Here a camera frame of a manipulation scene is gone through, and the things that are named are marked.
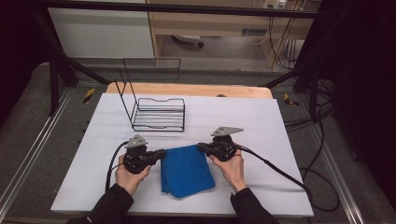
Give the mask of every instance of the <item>white tabletop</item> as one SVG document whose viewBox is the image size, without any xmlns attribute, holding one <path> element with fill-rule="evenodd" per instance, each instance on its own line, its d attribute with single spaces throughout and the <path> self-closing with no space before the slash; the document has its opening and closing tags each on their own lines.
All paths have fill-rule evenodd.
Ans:
<svg viewBox="0 0 396 224">
<path fill-rule="evenodd" d="M 133 102 L 132 95 L 124 95 Z M 148 150 L 184 147 L 211 142 L 219 126 L 243 128 L 232 134 L 233 140 L 248 147 L 272 164 L 301 181 L 276 100 L 137 95 L 155 99 L 183 98 L 186 126 L 183 133 L 142 133 Z M 54 212 L 91 211 L 105 193 L 106 172 L 115 149 L 128 141 L 134 132 L 116 93 L 104 93 L 92 116 L 89 128 L 78 148 L 69 171 L 51 207 Z M 125 153 L 123 148 L 119 155 Z M 312 217 L 313 211 L 303 189 L 273 171 L 262 161 L 243 152 L 245 180 L 257 198 L 274 216 Z M 161 192 L 160 161 L 134 194 L 129 213 L 161 216 L 233 216 L 230 203 L 233 192 L 221 171 L 207 159 L 216 186 L 183 199 Z M 111 184 L 115 182 L 112 175 Z"/>
</svg>

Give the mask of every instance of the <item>yellow tape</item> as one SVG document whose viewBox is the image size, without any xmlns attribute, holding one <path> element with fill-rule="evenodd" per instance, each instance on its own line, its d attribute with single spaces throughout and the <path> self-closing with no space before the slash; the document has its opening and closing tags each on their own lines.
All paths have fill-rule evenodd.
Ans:
<svg viewBox="0 0 396 224">
<path fill-rule="evenodd" d="M 85 95 L 84 101 L 82 103 L 83 104 L 89 103 L 94 92 L 95 92 L 95 88 L 90 88 L 87 91 L 87 94 Z"/>
<path fill-rule="evenodd" d="M 297 103 L 297 102 L 291 101 L 291 100 L 289 99 L 289 96 L 288 96 L 287 93 L 285 93 L 285 104 L 294 105 L 294 106 L 299 106 L 299 105 L 300 105 L 300 104 Z"/>
</svg>

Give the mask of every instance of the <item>blue towel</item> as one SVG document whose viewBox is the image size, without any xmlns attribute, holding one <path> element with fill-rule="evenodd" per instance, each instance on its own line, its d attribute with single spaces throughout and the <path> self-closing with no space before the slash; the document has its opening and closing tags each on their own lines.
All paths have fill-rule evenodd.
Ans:
<svg viewBox="0 0 396 224">
<path fill-rule="evenodd" d="M 161 159 L 162 192 L 183 198 L 215 187 L 205 153 L 198 146 L 166 150 Z"/>
</svg>

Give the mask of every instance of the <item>handheld controller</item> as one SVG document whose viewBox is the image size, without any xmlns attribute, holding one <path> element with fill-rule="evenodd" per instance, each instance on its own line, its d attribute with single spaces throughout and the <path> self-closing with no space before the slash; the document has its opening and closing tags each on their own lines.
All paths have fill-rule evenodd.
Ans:
<svg viewBox="0 0 396 224">
<path fill-rule="evenodd" d="M 235 154 L 237 147 L 231 138 L 231 133 L 239 133 L 244 131 L 240 128 L 219 127 L 211 135 L 212 143 L 198 143 L 198 149 L 203 151 L 207 157 L 215 156 L 219 161 L 228 161 Z"/>
<path fill-rule="evenodd" d="M 126 154 L 123 164 L 130 173 L 140 174 L 147 166 L 155 165 L 157 160 L 166 156 L 165 149 L 147 151 L 146 144 L 148 143 L 142 136 L 137 134 L 125 146 Z"/>
</svg>

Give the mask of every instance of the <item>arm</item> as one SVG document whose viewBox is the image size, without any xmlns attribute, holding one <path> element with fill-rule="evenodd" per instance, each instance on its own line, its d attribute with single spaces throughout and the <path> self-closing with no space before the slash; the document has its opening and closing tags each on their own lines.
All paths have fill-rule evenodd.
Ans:
<svg viewBox="0 0 396 224">
<path fill-rule="evenodd" d="M 251 189 L 247 188 L 244 180 L 244 159 L 241 150 L 237 150 L 229 161 L 219 161 L 216 157 L 209 157 L 217 165 L 224 178 L 233 188 L 235 195 L 231 196 L 233 210 L 238 215 L 241 224 L 278 223 L 278 221 L 262 207 Z"/>
<path fill-rule="evenodd" d="M 87 216 L 69 220 L 67 224 L 120 223 L 122 217 L 134 203 L 131 196 L 137 190 L 143 178 L 149 175 L 150 169 L 150 166 L 148 166 L 139 175 L 133 175 L 122 164 L 123 157 L 124 155 L 119 157 L 119 164 L 121 165 L 116 171 L 116 184 L 99 199 Z"/>
</svg>

